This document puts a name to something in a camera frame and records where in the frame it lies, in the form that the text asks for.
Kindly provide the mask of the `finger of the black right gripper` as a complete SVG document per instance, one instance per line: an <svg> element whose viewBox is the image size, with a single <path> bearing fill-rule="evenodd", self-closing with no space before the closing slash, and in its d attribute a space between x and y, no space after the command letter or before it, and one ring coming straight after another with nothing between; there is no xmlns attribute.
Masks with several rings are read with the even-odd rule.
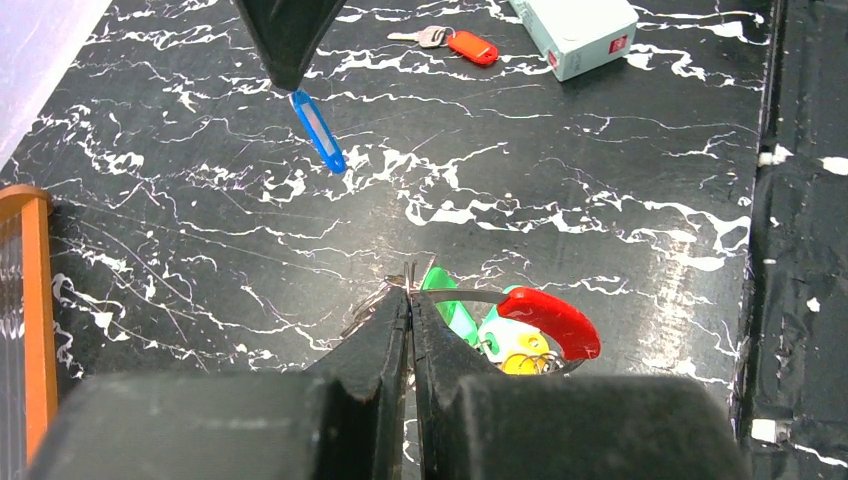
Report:
<svg viewBox="0 0 848 480"><path fill-rule="evenodd" d="M235 0L271 83L299 88L344 0Z"/></svg>

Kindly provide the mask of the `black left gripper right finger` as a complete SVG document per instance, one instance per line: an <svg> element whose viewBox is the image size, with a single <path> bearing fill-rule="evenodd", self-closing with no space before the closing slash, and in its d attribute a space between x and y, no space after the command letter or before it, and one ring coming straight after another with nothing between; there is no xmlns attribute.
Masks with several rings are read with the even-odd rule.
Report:
<svg viewBox="0 0 848 480"><path fill-rule="evenodd" d="M410 296L425 479L747 479L726 411L676 376L507 375Z"/></svg>

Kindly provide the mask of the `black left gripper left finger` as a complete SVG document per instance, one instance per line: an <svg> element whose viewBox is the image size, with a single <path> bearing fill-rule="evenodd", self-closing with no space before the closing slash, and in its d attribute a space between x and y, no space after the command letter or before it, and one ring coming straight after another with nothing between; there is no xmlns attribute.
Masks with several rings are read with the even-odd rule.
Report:
<svg viewBox="0 0 848 480"><path fill-rule="evenodd" d="M410 303L302 371L158 372L82 382L31 479L398 479Z"/></svg>

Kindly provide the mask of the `blue key tag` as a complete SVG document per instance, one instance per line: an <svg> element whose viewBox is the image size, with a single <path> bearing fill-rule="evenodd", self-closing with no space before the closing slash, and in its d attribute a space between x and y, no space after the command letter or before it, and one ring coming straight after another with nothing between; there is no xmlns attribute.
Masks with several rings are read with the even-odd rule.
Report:
<svg viewBox="0 0 848 480"><path fill-rule="evenodd" d="M298 89L291 93L290 103L324 164L331 172L343 174L346 170L343 152L313 99Z"/></svg>

